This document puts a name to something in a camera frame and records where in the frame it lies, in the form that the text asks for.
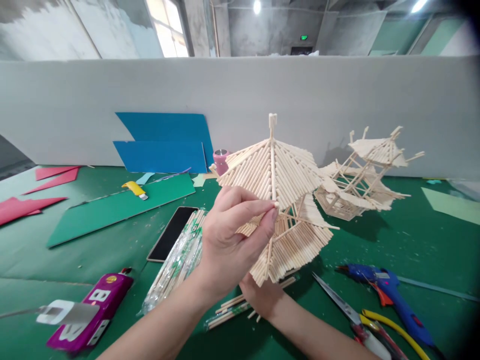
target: ceiling light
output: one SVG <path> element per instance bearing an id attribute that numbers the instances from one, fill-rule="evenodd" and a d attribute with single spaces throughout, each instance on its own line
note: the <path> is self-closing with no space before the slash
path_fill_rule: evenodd
<path id="1" fill-rule="evenodd" d="M 413 5 L 413 8 L 411 9 L 412 13 L 416 13 L 419 11 L 421 8 L 424 7 L 424 5 L 427 3 L 427 0 L 418 0 L 415 5 Z"/>
<path id="2" fill-rule="evenodd" d="M 253 12 L 258 15 L 260 14 L 260 10 L 262 9 L 262 4 L 260 3 L 260 0 L 255 0 L 253 3 Z"/>

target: wooden pavilion model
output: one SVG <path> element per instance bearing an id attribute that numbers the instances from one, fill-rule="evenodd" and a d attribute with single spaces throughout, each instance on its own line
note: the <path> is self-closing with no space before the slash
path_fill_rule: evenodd
<path id="1" fill-rule="evenodd" d="M 258 286 L 270 278 L 278 282 L 289 270 L 311 262 L 332 238 L 312 196 L 321 185 L 320 171 L 307 150 L 274 138 L 277 114 L 269 115 L 270 137 L 226 158 L 228 171 L 217 177 L 221 186 L 240 186 L 259 199 L 279 203 L 275 232 L 250 269 Z M 210 169 L 215 172 L 215 165 Z M 250 235 L 262 216 L 238 229 Z"/>
<path id="2" fill-rule="evenodd" d="M 356 141 L 354 132 L 350 132 L 348 145 L 353 153 L 342 165 L 334 161 L 320 169 L 321 185 L 314 196 L 328 215 L 350 221 L 365 210 L 391 210 L 395 199 L 410 196 L 390 190 L 382 184 L 382 177 L 391 167 L 407 167 L 410 161 L 425 153 L 404 158 L 405 149 L 395 144 L 401 126 L 389 138 L 381 139 L 365 139 L 368 129 L 367 126 L 363 137 Z"/>

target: light green paper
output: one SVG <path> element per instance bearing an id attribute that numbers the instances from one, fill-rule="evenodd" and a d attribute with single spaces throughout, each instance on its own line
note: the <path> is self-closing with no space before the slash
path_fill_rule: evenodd
<path id="1" fill-rule="evenodd" d="M 480 202 L 421 188 L 433 210 L 480 225 Z"/>
<path id="2" fill-rule="evenodd" d="M 204 186 L 205 178 L 203 174 L 198 174 L 192 180 L 194 188 L 202 188 Z"/>

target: smartphone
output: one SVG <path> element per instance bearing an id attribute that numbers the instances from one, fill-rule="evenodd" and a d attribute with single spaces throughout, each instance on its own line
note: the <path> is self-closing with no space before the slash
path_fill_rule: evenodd
<path id="1" fill-rule="evenodd" d="M 190 219 L 190 215 L 198 209 L 198 207 L 180 206 L 171 217 L 146 260 L 163 263 Z"/>

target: fingernail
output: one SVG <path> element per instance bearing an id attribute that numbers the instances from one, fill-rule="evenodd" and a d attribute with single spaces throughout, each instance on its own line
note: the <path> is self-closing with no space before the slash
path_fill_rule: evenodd
<path id="1" fill-rule="evenodd" d="M 274 207 L 273 211 L 271 212 L 271 219 L 275 221 L 277 219 L 277 216 L 279 215 L 279 209 Z"/>

